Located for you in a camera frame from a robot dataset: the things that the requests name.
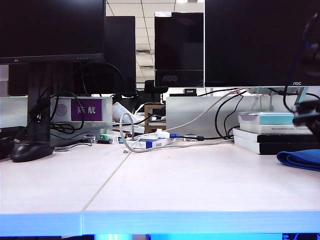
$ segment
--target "purple name plate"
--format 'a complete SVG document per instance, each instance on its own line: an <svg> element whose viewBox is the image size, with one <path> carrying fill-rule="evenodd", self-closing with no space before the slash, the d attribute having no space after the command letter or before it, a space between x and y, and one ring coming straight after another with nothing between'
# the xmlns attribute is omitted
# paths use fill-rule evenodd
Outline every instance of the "purple name plate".
<svg viewBox="0 0 320 240"><path fill-rule="evenodd" d="M80 99L85 121L102 121L102 99ZM76 99L71 99L71 121L81 121L81 109Z"/></svg>

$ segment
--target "blue cloth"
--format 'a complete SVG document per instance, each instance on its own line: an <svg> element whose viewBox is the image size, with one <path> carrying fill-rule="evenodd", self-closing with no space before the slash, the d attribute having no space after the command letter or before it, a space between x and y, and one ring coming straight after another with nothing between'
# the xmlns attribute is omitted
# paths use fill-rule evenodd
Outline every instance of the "blue cloth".
<svg viewBox="0 0 320 240"><path fill-rule="evenodd" d="M320 149L282 151L276 157L284 165L320 172Z"/></svg>

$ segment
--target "black mouse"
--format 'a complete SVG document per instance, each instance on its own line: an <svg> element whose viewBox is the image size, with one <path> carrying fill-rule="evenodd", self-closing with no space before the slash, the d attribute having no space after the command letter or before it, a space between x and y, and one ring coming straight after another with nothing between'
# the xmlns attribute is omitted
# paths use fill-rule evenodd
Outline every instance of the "black mouse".
<svg viewBox="0 0 320 240"><path fill-rule="evenodd" d="M54 148L41 142L23 142L14 146L10 158L15 163L41 159L53 153Z"/></svg>

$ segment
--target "ceiling tile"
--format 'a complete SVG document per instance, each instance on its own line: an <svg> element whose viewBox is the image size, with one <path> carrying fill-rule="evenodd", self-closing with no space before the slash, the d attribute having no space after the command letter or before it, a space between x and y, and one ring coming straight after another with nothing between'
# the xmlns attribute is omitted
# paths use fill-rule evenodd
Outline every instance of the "ceiling tile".
<svg viewBox="0 0 320 240"><path fill-rule="evenodd" d="M154 29L155 28L155 18L154 17L146 17L145 24L148 29Z"/></svg>
<svg viewBox="0 0 320 240"><path fill-rule="evenodd" d="M110 3L115 16L136 16L143 17L141 4L139 3Z"/></svg>
<svg viewBox="0 0 320 240"><path fill-rule="evenodd" d="M109 4L140 4L140 0L106 0Z"/></svg>
<svg viewBox="0 0 320 240"><path fill-rule="evenodd" d="M173 12L174 3L143 3L143 12L145 17L154 17L155 12Z"/></svg>
<svg viewBox="0 0 320 240"><path fill-rule="evenodd" d="M155 36L155 29L154 28L148 28L148 37L154 37Z"/></svg>
<svg viewBox="0 0 320 240"><path fill-rule="evenodd" d="M136 17L135 18L135 28L136 29L145 29L146 23L144 17Z"/></svg>
<svg viewBox="0 0 320 240"><path fill-rule="evenodd" d="M143 4L174 4L176 0L142 0Z"/></svg>
<svg viewBox="0 0 320 240"><path fill-rule="evenodd" d="M186 12L186 13L203 13L205 6L203 3L177 3L175 5L175 12Z"/></svg>
<svg viewBox="0 0 320 240"><path fill-rule="evenodd" d="M113 16L114 14L111 11L111 8L109 6L109 4L106 5L106 12L105 12L106 16Z"/></svg>
<svg viewBox="0 0 320 240"><path fill-rule="evenodd" d="M136 72L135 72L135 76L138 78L138 77L144 77L144 74L142 73L141 69L137 69Z"/></svg>
<svg viewBox="0 0 320 240"><path fill-rule="evenodd" d="M149 44L150 45L155 45L155 37L154 36L150 36L149 37Z"/></svg>
<svg viewBox="0 0 320 240"><path fill-rule="evenodd" d="M141 60L141 59L152 60L152 55L150 54L137 54L135 57L137 60Z"/></svg>
<svg viewBox="0 0 320 240"><path fill-rule="evenodd" d="M148 37L147 29L146 28L137 28L135 30L135 36L137 38L147 38Z"/></svg>
<svg viewBox="0 0 320 240"><path fill-rule="evenodd" d="M155 71L153 69L143 69L142 73L145 77L149 77L149 78L155 77Z"/></svg>
<svg viewBox="0 0 320 240"><path fill-rule="evenodd" d="M135 44L149 44L149 40L147 37L136 37Z"/></svg>
<svg viewBox="0 0 320 240"><path fill-rule="evenodd" d="M137 44L135 45L135 50L150 50L150 45L149 44Z"/></svg>
<svg viewBox="0 0 320 240"><path fill-rule="evenodd" d="M139 66L152 66L152 59L137 59Z"/></svg>
<svg viewBox="0 0 320 240"><path fill-rule="evenodd" d="M136 78L136 82L137 82L137 83L141 83L140 85L143 84L143 88L144 88L144 86L145 86L145 81L146 81L146 80L150 80L150 77L145 77L145 76L144 76L144 77L141 77L141 76L140 76L140 77L137 77L137 78Z"/></svg>

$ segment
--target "book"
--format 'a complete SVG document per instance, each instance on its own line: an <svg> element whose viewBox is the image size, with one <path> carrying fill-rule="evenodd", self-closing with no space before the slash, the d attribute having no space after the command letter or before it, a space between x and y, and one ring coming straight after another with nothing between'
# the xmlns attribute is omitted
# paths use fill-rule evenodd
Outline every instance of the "book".
<svg viewBox="0 0 320 240"><path fill-rule="evenodd" d="M291 112L239 112L239 123L258 125L290 125L294 114Z"/></svg>
<svg viewBox="0 0 320 240"><path fill-rule="evenodd" d="M127 139L126 142L131 146L137 138L130 138ZM134 144L132 147L134 149L150 149L155 147L161 147L165 145L172 144L176 141L176 138L154 138L154 139L148 139L148 138L141 138L140 141L138 141L136 144Z"/></svg>
<svg viewBox="0 0 320 240"><path fill-rule="evenodd" d="M257 134L312 134L307 126L240 123L240 129Z"/></svg>
<svg viewBox="0 0 320 240"><path fill-rule="evenodd" d="M317 142L254 142L236 135L234 143L261 155L276 155L282 151L296 152L320 147Z"/></svg>
<svg viewBox="0 0 320 240"><path fill-rule="evenodd" d="M255 133L241 129L233 129L233 135L256 143L316 143L313 134L272 134Z"/></svg>

